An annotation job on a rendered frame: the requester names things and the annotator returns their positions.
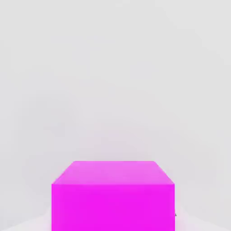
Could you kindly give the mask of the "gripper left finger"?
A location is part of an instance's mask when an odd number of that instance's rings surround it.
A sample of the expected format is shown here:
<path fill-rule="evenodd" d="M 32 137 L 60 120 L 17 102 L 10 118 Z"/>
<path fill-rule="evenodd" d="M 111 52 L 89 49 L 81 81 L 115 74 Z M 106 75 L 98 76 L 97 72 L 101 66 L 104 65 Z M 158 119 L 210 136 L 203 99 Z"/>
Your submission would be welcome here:
<path fill-rule="evenodd" d="M 7 231 L 51 231 L 51 210 L 42 216 L 10 227 Z"/>

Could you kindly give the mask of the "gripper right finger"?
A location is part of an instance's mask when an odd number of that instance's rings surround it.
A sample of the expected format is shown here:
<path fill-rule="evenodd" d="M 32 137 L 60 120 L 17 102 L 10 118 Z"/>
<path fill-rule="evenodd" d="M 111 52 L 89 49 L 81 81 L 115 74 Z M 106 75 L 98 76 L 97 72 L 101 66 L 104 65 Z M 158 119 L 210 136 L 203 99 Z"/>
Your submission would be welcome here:
<path fill-rule="evenodd" d="M 224 228 L 192 217 L 186 213 L 177 214 L 175 231 L 224 231 Z"/>

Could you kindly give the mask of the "small magenta cube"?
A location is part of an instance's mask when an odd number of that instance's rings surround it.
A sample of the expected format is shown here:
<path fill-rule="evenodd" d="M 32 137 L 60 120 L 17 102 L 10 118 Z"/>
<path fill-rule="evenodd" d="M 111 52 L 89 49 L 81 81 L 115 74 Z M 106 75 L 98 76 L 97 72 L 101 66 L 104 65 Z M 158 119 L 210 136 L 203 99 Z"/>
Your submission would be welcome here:
<path fill-rule="evenodd" d="M 52 183 L 51 231 L 175 231 L 175 185 L 153 161 L 75 161 Z"/>

